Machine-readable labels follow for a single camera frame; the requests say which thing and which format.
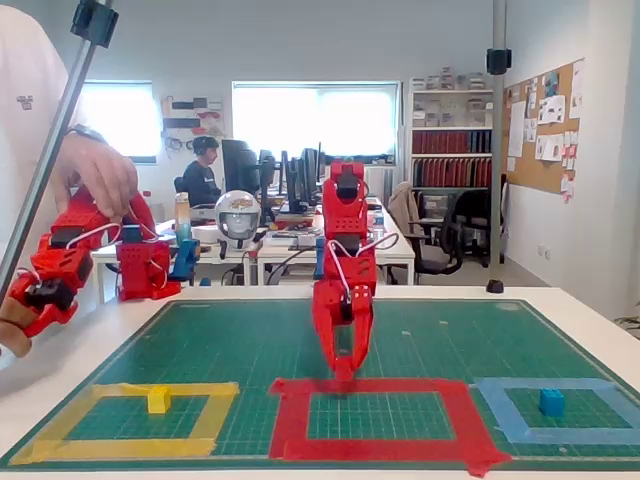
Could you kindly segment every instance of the computer monitor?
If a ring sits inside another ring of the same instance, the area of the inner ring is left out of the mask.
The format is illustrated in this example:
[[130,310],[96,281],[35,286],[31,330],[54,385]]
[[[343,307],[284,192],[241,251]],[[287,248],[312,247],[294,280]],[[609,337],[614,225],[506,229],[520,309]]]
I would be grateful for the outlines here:
[[313,148],[305,148],[300,158],[302,171],[302,195],[303,200],[309,205],[316,205],[316,194],[320,192],[317,184],[318,178],[318,151]]
[[326,177],[327,156],[322,151],[322,143],[318,145],[318,161],[316,162],[316,181],[322,183]]
[[306,199],[303,197],[302,162],[299,158],[288,159],[288,153],[282,152],[282,163],[287,181],[287,201],[289,211],[287,213],[304,213],[307,211]]
[[276,173],[276,157],[273,156],[270,150],[260,150],[260,158],[258,164],[262,167],[260,185],[266,182],[267,188],[271,186],[275,179]]
[[222,140],[225,187],[254,195],[260,189],[258,157],[242,140]]

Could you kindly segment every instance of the blue cube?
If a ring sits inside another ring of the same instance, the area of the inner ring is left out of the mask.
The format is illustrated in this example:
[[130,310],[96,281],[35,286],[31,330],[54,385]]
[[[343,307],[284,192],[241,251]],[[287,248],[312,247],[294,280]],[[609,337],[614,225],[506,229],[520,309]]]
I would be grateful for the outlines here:
[[564,395],[555,388],[540,390],[540,411],[547,417],[564,416]]

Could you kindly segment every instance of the black clamp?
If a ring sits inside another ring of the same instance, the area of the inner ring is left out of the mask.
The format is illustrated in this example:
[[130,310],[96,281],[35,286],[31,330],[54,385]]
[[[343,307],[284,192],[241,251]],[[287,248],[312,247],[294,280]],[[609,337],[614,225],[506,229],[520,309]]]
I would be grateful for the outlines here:
[[504,75],[511,68],[511,50],[487,50],[487,72],[489,75]]
[[80,0],[73,16],[71,33],[95,45],[109,48],[119,15],[96,0]]

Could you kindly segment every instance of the white cable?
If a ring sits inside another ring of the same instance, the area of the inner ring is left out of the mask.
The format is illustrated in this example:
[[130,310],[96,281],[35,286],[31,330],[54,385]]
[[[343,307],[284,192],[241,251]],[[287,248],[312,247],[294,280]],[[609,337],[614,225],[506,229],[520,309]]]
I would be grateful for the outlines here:
[[94,228],[93,230],[83,233],[82,235],[78,235],[76,238],[70,240],[69,243],[67,243],[67,250],[70,249],[72,245],[78,243],[79,241],[84,240],[85,238],[88,238],[92,235],[95,235],[96,233],[104,232],[105,230],[108,230],[110,228],[118,229],[118,233],[116,233],[116,235],[113,237],[113,240],[109,242],[106,246],[108,247],[110,245],[113,245],[114,243],[116,243],[118,237],[120,236],[120,231],[122,230],[122,227],[117,223],[107,223],[106,225],[103,225],[98,228]]
[[[138,220],[138,216],[135,214],[131,207],[129,207],[129,214],[134,218],[134,220]],[[145,243],[155,243],[160,239],[160,236],[149,227],[147,227],[144,223],[139,222],[139,224],[141,228],[143,228],[149,235],[151,235],[151,239],[145,240]]]
[[337,242],[335,240],[330,240],[329,241],[329,243],[328,243],[329,253],[331,253],[331,257],[333,258],[333,263],[335,264],[336,268],[338,269],[338,273],[340,274],[340,280],[342,280],[342,285],[344,286],[347,298],[350,299],[351,298],[351,290],[349,289],[349,284],[347,283],[347,279],[344,277],[344,272],[342,271],[342,266],[340,265],[340,262],[338,261],[338,256],[336,255],[336,251],[335,251],[335,246],[336,245],[339,245],[344,253],[346,253],[347,255],[349,255],[349,254],[344,249],[344,247],[340,244],[340,242]]
[[[398,243],[399,239],[400,239],[400,235],[397,233],[391,233],[389,235],[386,235],[384,237],[382,237],[380,240],[377,240],[373,243],[370,243],[369,245],[365,245],[364,247],[360,248],[357,253],[356,253],[356,257],[359,257],[360,254],[362,252],[366,252],[367,250],[371,249],[371,248],[375,248],[378,245],[380,245],[383,242],[386,242],[387,240],[389,240],[390,238],[395,238],[395,242],[393,242],[391,245],[389,245],[388,247],[384,247],[384,249],[388,249],[388,248],[392,248],[396,245],[396,243]],[[333,259],[333,263],[336,266],[336,269],[338,270],[338,274],[340,275],[340,280],[342,281],[342,285],[344,286],[344,289],[347,293],[347,298],[351,297],[351,290],[349,289],[349,283],[347,282],[347,279],[344,276],[344,272],[342,271],[342,265],[340,265],[340,262],[338,261],[338,256],[336,255],[336,247],[340,248],[340,250],[342,251],[342,253],[345,254],[345,256],[353,258],[353,256],[351,254],[349,254],[349,252],[347,252],[347,250],[344,248],[344,246],[338,242],[337,240],[329,240],[329,242],[327,242],[327,246],[329,247],[329,253],[331,254],[331,258]]]
[[365,245],[364,247],[360,248],[360,250],[358,250],[358,253],[356,253],[356,257],[360,256],[360,254],[362,252],[366,252],[367,250],[369,250],[371,248],[376,248],[378,245],[380,245],[381,243],[386,242],[390,238],[394,238],[395,242],[393,242],[391,245],[388,245],[386,247],[378,248],[378,250],[389,250],[390,248],[395,247],[396,244],[398,243],[398,241],[400,240],[400,235],[397,234],[397,233],[390,233],[389,235],[385,235],[381,239],[376,240],[375,242],[370,243],[369,245]]
[[34,277],[36,277],[38,279],[38,284],[42,284],[42,280],[40,279],[40,275],[38,275],[38,272],[36,272],[35,270],[29,270],[28,268],[25,268],[25,267],[16,268],[16,275],[19,276],[20,272],[28,273],[29,275],[33,275]]
[[160,265],[158,265],[156,262],[154,262],[153,260],[149,260],[149,263],[151,263],[151,265],[158,268],[159,270],[162,270],[162,273],[164,273],[164,283],[160,288],[166,287],[167,282],[169,281],[169,274],[167,273],[167,271],[164,268],[162,268]]

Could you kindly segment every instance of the red tape square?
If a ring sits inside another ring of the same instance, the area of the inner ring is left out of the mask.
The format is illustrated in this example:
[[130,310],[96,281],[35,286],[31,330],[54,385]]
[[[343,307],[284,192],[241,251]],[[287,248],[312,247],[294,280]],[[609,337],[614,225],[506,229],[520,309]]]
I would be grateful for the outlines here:
[[[351,393],[434,393],[441,395],[451,419],[453,440],[310,440],[311,396]],[[280,407],[269,458],[305,462],[462,462],[471,475],[484,477],[511,456],[500,452],[463,382],[422,378],[283,380],[271,386]]]

